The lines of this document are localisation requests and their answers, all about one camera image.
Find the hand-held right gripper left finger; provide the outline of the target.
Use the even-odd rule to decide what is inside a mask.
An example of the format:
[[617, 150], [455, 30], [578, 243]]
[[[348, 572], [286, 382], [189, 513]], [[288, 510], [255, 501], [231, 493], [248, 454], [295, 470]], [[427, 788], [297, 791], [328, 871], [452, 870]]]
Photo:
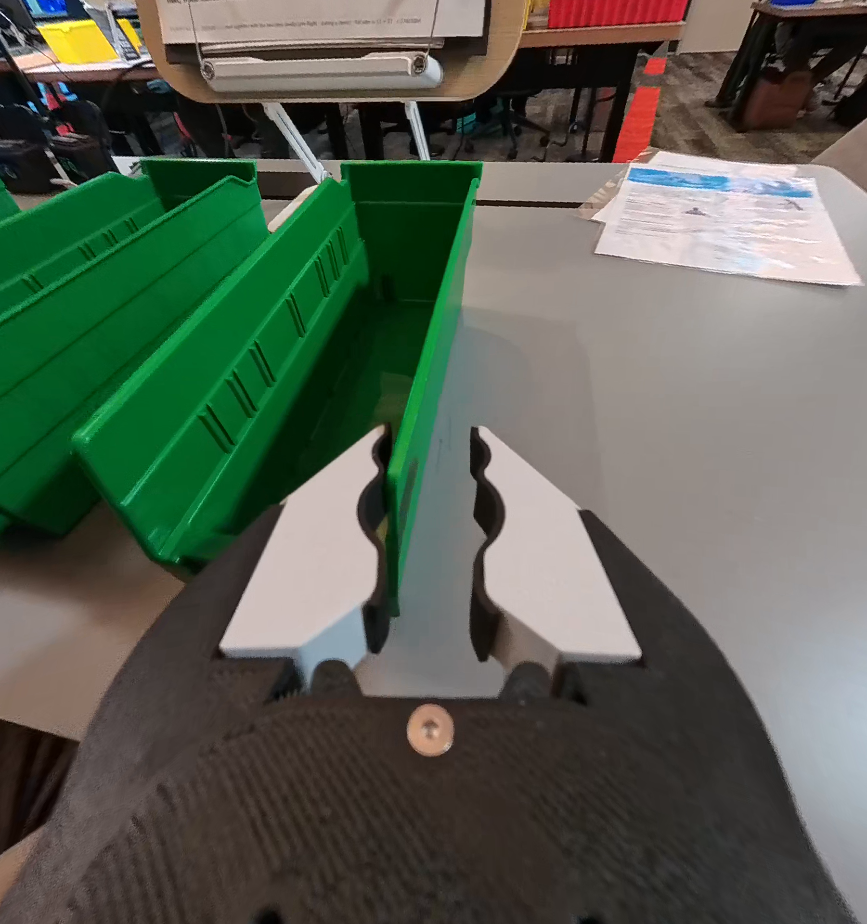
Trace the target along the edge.
[[287, 496], [219, 644], [227, 659], [349, 668], [390, 631], [384, 476], [391, 428], [379, 425]]

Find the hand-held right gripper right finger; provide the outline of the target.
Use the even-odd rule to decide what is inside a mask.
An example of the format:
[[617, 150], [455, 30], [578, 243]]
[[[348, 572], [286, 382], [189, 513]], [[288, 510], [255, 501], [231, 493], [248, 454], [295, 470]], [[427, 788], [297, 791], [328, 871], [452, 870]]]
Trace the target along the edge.
[[492, 430], [470, 432], [469, 633], [482, 663], [636, 664], [642, 658], [582, 511]]

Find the beige document holder board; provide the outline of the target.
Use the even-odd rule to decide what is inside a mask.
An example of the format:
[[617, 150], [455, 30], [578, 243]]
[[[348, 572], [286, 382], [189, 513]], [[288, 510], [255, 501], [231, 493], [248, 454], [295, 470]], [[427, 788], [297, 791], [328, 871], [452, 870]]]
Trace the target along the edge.
[[[139, 1], [143, 37], [160, 75], [187, 98], [215, 103], [337, 103], [337, 102], [458, 102], [494, 86], [518, 50], [526, 23], [527, 2], [486, 2], [480, 38], [342, 41], [319, 45], [303, 43], [165, 43], [158, 2]], [[372, 52], [427, 52], [441, 65], [443, 79], [434, 89], [401, 91], [332, 91], [330, 93], [222, 93], [213, 90], [200, 73], [203, 59], [252, 56], [260, 59], [358, 57]]]

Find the laminated paper sheet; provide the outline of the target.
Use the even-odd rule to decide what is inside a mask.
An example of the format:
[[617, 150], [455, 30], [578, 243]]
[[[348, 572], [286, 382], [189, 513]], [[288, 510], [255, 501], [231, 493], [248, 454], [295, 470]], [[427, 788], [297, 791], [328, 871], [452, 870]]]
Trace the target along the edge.
[[797, 166], [658, 152], [635, 160], [601, 205], [596, 252], [788, 283], [862, 286], [823, 202]]

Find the red plastic bin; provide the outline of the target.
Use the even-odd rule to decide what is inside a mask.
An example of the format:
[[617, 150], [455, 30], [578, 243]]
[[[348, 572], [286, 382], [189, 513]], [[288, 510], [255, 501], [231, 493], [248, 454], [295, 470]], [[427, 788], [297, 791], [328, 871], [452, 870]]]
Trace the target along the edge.
[[550, 1], [548, 29], [682, 22], [689, 1]]

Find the silver clip bar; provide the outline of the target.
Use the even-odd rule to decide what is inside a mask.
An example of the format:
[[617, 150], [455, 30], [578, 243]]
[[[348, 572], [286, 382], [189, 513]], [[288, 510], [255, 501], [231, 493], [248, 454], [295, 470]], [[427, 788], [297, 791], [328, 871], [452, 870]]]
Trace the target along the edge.
[[200, 73], [222, 93], [330, 93], [434, 89], [443, 70], [427, 52], [372, 52], [358, 57], [203, 59]]

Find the white holder stand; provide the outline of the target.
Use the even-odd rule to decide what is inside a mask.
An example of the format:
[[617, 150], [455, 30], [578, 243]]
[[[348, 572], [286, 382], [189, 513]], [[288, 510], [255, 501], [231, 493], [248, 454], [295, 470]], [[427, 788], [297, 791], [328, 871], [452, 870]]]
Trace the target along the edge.
[[[404, 103], [404, 110], [419, 160], [430, 161], [431, 156], [427, 143], [427, 136], [420, 117], [417, 102], [410, 101]], [[279, 128], [289, 147], [301, 160], [301, 163], [308, 170], [312, 179], [316, 181], [316, 183], [306, 187], [303, 191], [298, 193], [289, 204], [269, 221], [268, 230], [274, 233], [282, 224], [292, 217], [295, 211], [304, 204], [308, 197], [318, 189], [319, 185], [324, 180], [331, 178], [331, 175], [314, 155], [310, 146], [289, 116], [288, 111], [280, 103], [269, 103], [265, 106], [264, 111], [268, 119]]]

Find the brown bag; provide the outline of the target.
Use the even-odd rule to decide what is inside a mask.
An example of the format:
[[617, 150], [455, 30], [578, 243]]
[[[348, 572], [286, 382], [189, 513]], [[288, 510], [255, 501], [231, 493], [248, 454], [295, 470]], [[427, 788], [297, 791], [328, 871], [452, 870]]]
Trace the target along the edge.
[[759, 75], [738, 120], [738, 130], [791, 127], [807, 107], [814, 83], [811, 70], [781, 71], [774, 67]]

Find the yellow plastic bin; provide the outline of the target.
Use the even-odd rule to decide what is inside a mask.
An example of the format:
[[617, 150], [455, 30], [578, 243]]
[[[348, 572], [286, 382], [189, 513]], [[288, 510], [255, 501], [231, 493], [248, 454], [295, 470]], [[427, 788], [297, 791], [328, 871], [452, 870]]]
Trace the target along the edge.
[[61, 64], [134, 62], [142, 57], [143, 44], [131, 23], [107, 17], [43, 22], [36, 26], [40, 36]]

